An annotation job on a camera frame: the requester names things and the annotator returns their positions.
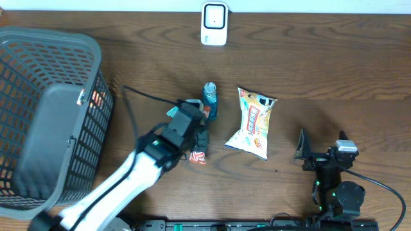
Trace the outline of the light teal wipes packet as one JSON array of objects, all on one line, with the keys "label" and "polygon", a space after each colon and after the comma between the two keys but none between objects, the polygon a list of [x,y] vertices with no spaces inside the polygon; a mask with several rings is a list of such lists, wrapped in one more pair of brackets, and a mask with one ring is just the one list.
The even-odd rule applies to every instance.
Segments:
[{"label": "light teal wipes packet", "polygon": [[[196,106],[201,112],[204,111],[204,104],[200,99],[187,99],[186,102]],[[169,117],[174,117],[178,109],[178,107],[173,107],[166,113],[166,115]]]}]

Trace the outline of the red chocolate bar wrapper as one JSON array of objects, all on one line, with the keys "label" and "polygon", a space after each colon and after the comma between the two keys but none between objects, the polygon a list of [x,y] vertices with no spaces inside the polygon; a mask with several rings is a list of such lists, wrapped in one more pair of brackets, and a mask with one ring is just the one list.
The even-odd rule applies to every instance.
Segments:
[{"label": "red chocolate bar wrapper", "polygon": [[[204,113],[206,118],[209,117],[210,111],[211,111],[210,106],[204,106],[203,113]],[[196,164],[204,165],[206,163],[205,153],[204,152],[193,151],[193,152],[190,153],[189,161],[193,162],[193,163],[196,163]]]}]

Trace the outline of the teal liquid bottle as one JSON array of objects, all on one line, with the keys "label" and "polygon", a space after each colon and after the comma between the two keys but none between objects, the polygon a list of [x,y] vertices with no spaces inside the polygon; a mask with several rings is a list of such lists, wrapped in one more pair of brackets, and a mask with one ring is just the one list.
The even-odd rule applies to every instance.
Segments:
[{"label": "teal liquid bottle", "polygon": [[215,121],[217,118],[218,95],[216,85],[213,82],[208,82],[203,88],[204,108],[209,109],[208,119]]}]

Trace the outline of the large yellow snack bag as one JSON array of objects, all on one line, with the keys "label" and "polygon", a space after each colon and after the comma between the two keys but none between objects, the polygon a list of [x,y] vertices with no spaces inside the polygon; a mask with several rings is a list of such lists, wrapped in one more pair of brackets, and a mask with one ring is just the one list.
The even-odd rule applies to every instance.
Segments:
[{"label": "large yellow snack bag", "polygon": [[277,99],[238,87],[241,110],[240,129],[225,143],[267,160],[270,114]]}]

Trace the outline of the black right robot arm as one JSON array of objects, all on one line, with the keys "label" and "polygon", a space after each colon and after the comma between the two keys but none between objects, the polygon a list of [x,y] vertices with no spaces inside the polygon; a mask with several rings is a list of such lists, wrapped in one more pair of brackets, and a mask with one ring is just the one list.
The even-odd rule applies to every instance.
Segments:
[{"label": "black right robot arm", "polygon": [[356,144],[344,131],[340,131],[335,145],[325,153],[312,151],[306,130],[300,132],[294,158],[304,161],[304,171],[315,172],[317,204],[331,219],[354,219],[360,215],[365,189],[351,181],[343,182],[341,178],[341,172],[351,168],[358,155]]}]

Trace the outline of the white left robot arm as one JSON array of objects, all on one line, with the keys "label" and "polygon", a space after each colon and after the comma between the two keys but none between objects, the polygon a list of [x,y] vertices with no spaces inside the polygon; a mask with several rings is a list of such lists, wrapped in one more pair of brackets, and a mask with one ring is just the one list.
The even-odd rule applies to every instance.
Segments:
[{"label": "white left robot arm", "polygon": [[187,101],[177,106],[164,130],[138,138],[136,149],[106,181],[54,218],[40,212],[29,229],[104,230],[137,195],[172,170],[186,152],[195,149],[196,136],[204,130],[206,117]]}]

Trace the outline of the white barcode scanner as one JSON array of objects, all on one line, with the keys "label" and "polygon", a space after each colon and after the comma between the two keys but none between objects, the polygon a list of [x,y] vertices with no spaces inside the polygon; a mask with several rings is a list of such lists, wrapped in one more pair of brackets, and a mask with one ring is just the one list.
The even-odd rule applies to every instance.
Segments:
[{"label": "white barcode scanner", "polygon": [[227,42],[229,8],[222,2],[202,5],[201,43],[205,46],[224,46]]}]

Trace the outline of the grey plastic lattice basket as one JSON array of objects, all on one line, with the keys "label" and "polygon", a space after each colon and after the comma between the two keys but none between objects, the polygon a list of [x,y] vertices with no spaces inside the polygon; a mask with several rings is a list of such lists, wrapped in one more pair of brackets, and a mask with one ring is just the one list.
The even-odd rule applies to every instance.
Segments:
[{"label": "grey plastic lattice basket", "polygon": [[93,185],[113,110],[87,35],[1,28],[1,215],[31,219]]}]

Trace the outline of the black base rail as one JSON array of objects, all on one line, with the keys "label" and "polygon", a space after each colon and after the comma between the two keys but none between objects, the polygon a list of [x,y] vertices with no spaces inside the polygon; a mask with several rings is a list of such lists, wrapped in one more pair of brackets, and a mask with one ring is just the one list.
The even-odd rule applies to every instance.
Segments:
[{"label": "black base rail", "polygon": [[167,220],[140,221],[137,231],[242,231],[242,230],[335,230],[378,231],[379,225],[370,220],[334,219],[329,216],[311,216],[305,219],[289,216],[284,212],[269,220]]}]

